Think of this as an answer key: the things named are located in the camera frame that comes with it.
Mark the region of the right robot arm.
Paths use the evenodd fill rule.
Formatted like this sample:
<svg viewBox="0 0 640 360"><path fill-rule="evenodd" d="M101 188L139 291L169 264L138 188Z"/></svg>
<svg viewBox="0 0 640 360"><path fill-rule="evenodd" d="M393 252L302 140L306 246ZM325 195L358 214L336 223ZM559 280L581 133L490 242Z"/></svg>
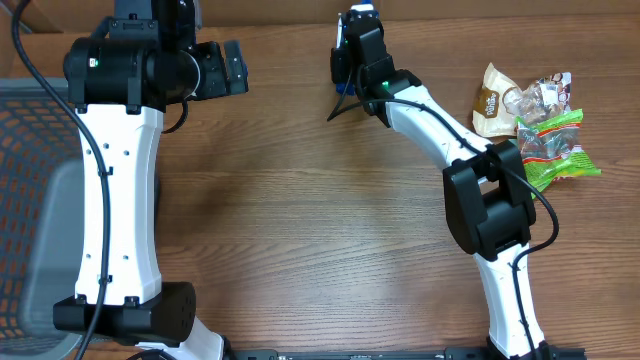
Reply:
<svg viewBox="0 0 640 360"><path fill-rule="evenodd" d="M413 141L441 170L445 217L473 256L489 311L485 359L583 359L547 342L535 315L528 258L556 240L558 217L525 178L515 144L481 137L437 104L413 73L398 69L379 13L363 1L339 14L331 78L356 107Z"/></svg>

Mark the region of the green snack bag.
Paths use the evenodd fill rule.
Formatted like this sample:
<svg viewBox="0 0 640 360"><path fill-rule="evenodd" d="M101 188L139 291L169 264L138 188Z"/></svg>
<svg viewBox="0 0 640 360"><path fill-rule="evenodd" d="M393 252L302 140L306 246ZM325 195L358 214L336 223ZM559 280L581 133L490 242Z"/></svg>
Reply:
<svg viewBox="0 0 640 360"><path fill-rule="evenodd" d="M537 124L526 124L522 117L516 118L517 142L526 177L539 192L560 179L601 174L581 145L582 124L581 109Z"/></svg>

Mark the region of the white barcode scanner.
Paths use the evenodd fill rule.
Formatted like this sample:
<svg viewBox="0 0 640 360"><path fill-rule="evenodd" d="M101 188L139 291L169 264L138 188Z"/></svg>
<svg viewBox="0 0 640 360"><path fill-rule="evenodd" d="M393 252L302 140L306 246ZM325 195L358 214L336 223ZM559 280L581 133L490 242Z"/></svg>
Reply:
<svg viewBox="0 0 640 360"><path fill-rule="evenodd" d="M346 14L339 13L338 14L338 29L336 35L336 49L340 49L345 44L345 30L346 30Z"/></svg>

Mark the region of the grey plastic basket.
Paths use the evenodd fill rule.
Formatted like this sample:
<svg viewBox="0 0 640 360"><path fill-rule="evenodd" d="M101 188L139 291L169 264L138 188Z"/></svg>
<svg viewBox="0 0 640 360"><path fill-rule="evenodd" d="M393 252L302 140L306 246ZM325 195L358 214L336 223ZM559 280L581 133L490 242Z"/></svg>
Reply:
<svg viewBox="0 0 640 360"><path fill-rule="evenodd" d="M84 242L82 127L62 78L1 83L1 355L62 359L99 336L58 330Z"/></svg>

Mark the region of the beige brown pastry bag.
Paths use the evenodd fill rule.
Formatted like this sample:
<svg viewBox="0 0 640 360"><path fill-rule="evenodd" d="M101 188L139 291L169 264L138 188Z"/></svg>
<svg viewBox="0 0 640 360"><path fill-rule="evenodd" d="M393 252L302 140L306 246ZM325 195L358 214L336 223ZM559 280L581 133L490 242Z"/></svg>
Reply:
<svg viewBox="0 0 640 360"><path fill-rule="evenodd" d="M527 125L571 111L572 74L559 72L521 89L490 63L474 102L472 123L483 137L515 136L518 118Z"/></svg>

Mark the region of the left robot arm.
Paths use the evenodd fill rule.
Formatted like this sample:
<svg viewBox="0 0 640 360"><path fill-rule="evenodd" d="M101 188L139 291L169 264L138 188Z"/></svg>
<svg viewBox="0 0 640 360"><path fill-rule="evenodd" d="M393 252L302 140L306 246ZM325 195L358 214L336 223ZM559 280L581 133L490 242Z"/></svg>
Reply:
<svg viewBox="0 0 640 360"><path fill-rule="evenodd" d="M144 359L229 359L196 315L188 282L166 282L154 242L156 155L171 104L243 94L239 45L196 39L195 1L119 1L64 60L82 127L84 242L75 292L53 308L61 331L137 346Z"/></svg>

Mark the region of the blue Oreo cookie pack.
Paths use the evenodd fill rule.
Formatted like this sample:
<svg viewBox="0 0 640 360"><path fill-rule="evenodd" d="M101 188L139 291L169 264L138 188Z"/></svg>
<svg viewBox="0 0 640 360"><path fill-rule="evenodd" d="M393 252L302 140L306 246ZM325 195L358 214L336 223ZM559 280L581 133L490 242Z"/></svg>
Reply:
<svg viewBox="0 0 640 360"><path fill-rule="evenodd" d="M356 3L350 7L350 9L346 12L346 30L348 28L348 24L355 18L356 15L365 14L366 16L374 16L378 17L379 13L375 9L373 2L371 0L362 0L359 3ZM330 68L331 68L331 79L332 82L336 86L336 92L339 94L346 93L347 95L354 95L355 90L353 85L347 84L347 77L349 75L349 60L347 54L347 43L345 37L345 44L340 49L336 49L336 45L331 49L331 57L330 57Z"/></svg>

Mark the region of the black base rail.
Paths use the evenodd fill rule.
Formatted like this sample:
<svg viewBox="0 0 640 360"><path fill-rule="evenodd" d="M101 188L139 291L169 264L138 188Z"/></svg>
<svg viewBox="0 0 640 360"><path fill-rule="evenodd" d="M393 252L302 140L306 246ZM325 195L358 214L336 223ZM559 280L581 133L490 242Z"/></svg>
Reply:
<svg viewBox="0 0 640 360"><path fill-rule="evenodd" d="M237 360L489 360L500 359L488 347L449 347L444 350L414 352L278 352L276 350L235 350Z"/></svg>

